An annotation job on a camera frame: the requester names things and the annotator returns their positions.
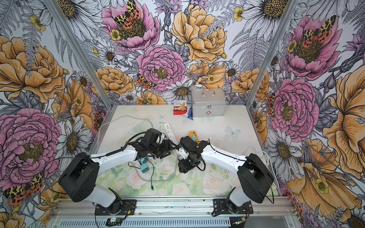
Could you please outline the orange power strip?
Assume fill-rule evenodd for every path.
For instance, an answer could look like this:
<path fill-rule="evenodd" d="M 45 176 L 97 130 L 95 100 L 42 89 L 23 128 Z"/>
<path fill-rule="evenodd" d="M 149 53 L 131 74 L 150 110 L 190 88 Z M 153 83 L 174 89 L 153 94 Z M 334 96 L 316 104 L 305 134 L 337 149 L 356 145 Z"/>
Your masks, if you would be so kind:
<path fill-rule="evenodd" d="M 196 133 L 196 131 L 190 131 L 189 132 L 189 137 L 194 141 L 194 142 L 199 142 L 199 138 L 198 135 Z"/>

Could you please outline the white power strip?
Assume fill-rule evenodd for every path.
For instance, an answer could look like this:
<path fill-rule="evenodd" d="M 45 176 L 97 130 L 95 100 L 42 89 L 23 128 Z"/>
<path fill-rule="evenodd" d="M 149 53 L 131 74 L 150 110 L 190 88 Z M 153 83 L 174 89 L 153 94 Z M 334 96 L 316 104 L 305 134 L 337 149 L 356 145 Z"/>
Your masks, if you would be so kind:
<path fill-rule="evenodd" d="M 174 134 L 170 124 L 164 123 L 163 126 L 165 128 L 165 131 L 167 133 L 169 140 L 172 141 L 174 144 L 179 144 L 178 141 L 176 140 L 175 134 Z"/>

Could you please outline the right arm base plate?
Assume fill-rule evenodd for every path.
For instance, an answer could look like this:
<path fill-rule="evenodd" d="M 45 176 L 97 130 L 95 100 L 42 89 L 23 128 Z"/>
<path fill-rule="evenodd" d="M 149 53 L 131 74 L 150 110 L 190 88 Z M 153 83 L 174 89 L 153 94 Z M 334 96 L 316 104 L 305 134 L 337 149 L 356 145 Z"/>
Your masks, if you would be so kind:
<path fill-rule="evenodd" d="M 251 215 L 253 214 L 253 207 L 251 202 L 246 202 L 242 206 L 236 206 L 228 199 L 213 199 L 213 212 L 212 216 L 216 217 L 219 215 Z"/>

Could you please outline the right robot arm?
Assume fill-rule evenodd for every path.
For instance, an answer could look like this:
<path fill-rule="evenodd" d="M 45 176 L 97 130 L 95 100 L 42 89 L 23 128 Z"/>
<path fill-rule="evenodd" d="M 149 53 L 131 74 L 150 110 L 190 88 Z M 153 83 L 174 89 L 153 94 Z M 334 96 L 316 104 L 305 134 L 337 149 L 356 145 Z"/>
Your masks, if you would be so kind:
<path fill-rule="evenodd" d="M 181 173 L 188 173 L 201 163 L 210 163 L 237 175 L 240 186 L 233 188 L 223 202 L 215 204 L 214 217 L 224 213 L 238 214 L 241 210 L 249 214 L 245 204 L 250 201 L 263 203 L 272 189 L 274 176 L 255 153 L 248 156 L 232 154 L 213 146 L 210 141 L 195 142 L 188 136 L 181 138 L 180 150 L 187 154 L 178 162 Z"/>

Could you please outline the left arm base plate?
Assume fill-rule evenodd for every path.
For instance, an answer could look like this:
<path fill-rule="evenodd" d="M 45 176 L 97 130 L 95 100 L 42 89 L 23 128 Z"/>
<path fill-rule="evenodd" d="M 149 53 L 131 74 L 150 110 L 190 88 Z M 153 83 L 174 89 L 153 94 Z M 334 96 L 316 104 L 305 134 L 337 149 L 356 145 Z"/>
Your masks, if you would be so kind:
<path fill-rule="evenodd" d="M 108 208 L 96 205 L 96 216 L 129 216 L 134 215 L 137 200 L 135 199 L 117 199 Z"/>

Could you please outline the teal usb charger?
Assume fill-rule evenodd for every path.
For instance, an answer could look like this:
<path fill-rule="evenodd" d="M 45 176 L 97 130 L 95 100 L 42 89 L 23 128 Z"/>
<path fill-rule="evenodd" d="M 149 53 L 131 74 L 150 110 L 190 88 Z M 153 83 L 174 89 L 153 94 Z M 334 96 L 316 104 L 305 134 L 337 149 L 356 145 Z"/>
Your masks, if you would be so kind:
<path fill-rule="evenodd" d="M 140 165 L 140 170 L 142 173 L 146 173 L 149 171 L 149 167 L 147 163 L 143 163 L 142 165 Z"/>
<path fill-rule="evenodd" d="M 148 157 L 144 157 L 144 158 L 141 158 L 141 159 L 139 159 L 139 162 L 141 163 L 141 164 L 145 164 L 145 163 L 147 163 L 148 162 Z"/>

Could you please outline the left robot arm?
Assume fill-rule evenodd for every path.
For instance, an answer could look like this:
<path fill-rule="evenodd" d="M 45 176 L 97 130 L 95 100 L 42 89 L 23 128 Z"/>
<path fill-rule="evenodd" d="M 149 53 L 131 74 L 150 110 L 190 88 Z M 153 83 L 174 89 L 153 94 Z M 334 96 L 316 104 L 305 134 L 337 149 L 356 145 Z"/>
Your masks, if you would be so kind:
<path fill-rule="evenodd" d="M 105 212 L 115 215 L 123 209 L 122 200 L 112 189 L 97 184 L 98 175 L 149 155 L 162 159 L 177 149 L 178 144 L 150 128 L 132 136 L 120 149 L 95 155 L 78 154 L 60 176 L 59 185 L 73 202 L 93 202 Z"/>

